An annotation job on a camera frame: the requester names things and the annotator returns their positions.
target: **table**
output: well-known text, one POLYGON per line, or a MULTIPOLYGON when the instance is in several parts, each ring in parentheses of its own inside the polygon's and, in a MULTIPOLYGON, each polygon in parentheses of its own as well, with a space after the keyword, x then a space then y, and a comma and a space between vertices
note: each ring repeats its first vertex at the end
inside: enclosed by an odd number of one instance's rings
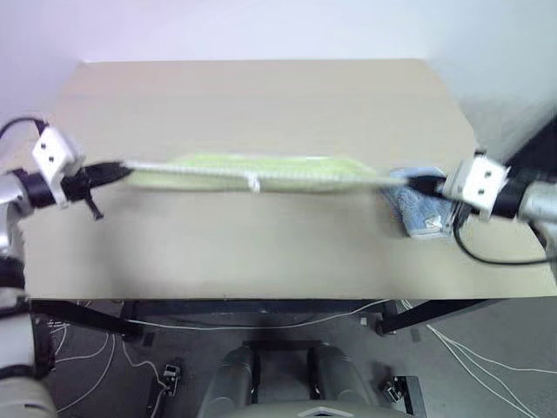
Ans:
MULTIPOLYGON (((91 162, 236 152, 448 171, 474 149, 460 110, 417 60, 84 64, 51 121, 91 162)), ((450 239, 406 238, 374 193, 186 194, 119 184, 96 198, 100 223, 83 205, 27 222, 32 298, 464 306, 557 294, 546 266, 484 266, 450 239)), ((473 219, 463 237, 487 257, 543 255, 527 226, 505 220, 473 219)))

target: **black wire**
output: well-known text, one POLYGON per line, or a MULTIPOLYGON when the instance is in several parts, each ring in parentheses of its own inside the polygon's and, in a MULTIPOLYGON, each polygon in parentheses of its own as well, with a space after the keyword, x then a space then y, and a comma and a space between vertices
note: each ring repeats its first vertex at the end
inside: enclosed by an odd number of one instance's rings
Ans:
POLYGON ((458 225, 457 222, 453 223, 453 235, 454 235, 454 240, 459 245, 459 248, 462 250, 462 252, 464 254, 466 254, 468 257, 470 257, 470 258, 472 258, 476 261, 479 261, 480 263, 490 264, 492 266, 534 266, 534 265, 537 265, 537 264, 553 263, 554 261, 557 261, 557 256, 549 257, 549 258, 546 258, 546 259, 522 260, 522 261, 503 261, 503 260, 482 259, 481 257, 477 256, 476 254, 471 253, 470 250, 468 250, 468 248, 466 248, 466 246, 464 245, 464 242, 462 242, 462 239, 460 238, 460 226, 458 225))
POLYGON ((0 128, 0 138, 14 125, 17 124, 21 124, 21 123, 28 123, 31 122, 33 124, 35 124, 35 127, 38 130, 39 135, 41 133, 43 133, 44 128, 46 128, 49 124, 48 122, 39 119, 39 118, 33 118, 32 116, 22 116, 20 118, 14 118, 8 122, 6 122, 6 124, 4 126, 2 126, 2 128, 0 128))

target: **green towel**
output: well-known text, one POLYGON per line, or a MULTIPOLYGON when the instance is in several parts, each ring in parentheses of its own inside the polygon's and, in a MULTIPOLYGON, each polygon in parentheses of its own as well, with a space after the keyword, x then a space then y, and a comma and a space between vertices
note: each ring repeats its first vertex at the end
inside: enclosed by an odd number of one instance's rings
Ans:
POLYGON ((129 161, 130 185, 190 192, 343 192, 403 185, 350 158, 195 154, 168 164, 129 161))

